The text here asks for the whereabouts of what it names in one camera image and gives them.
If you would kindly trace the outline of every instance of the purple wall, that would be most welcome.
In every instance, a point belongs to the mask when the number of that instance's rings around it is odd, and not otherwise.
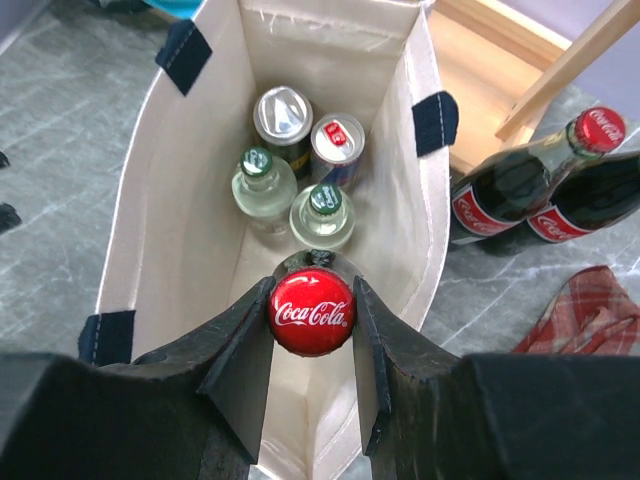
[[[0,54],[49,0],[0,0]]]
[[[501,0],[575,40],[612,0]],[[589,66],[576,84],[633,120],[640,120],[640,24]]]

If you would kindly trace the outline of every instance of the silver can top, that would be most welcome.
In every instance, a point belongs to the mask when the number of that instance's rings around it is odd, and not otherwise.
[[[258,135],[278,146],[293,145],[306,137],[313,111],[306,97],[291,87],[275,87],[262,95],[253,109]]]
[[[316,123],[311,132],[316,154],[331,163],[351,163],[364,150],[364,129],[346,113],[330,113]]]

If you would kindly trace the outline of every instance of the red bottle cap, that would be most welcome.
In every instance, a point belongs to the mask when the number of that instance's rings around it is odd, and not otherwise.
[[[608,153],[623,142],[624,120],[606,107],[585,110],[576,119],[575,135],[582,147],[594,153]]]
[[[303,357],[319,357],[347,341],[355,300],[335,273],[305,268],[282,279],[271,295],[269,326],[280,345]]]

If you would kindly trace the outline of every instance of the checkered fabric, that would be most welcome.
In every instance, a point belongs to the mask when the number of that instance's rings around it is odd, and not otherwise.
[[[607,266],[587,268],[562,287],[516,353],[640,354],[640,307]]]

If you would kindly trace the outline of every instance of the soda can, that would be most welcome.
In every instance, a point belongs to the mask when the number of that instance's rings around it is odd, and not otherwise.
[[[253,123],[266,149],[283,158],[298,181],[309,175],[313,110],[304,95],[287,86],[272,88],[256,102]]]
[[[360,122],[345,113],[325,115],[311,131],[311,145],[313,183],[349,186],[364,150]]]

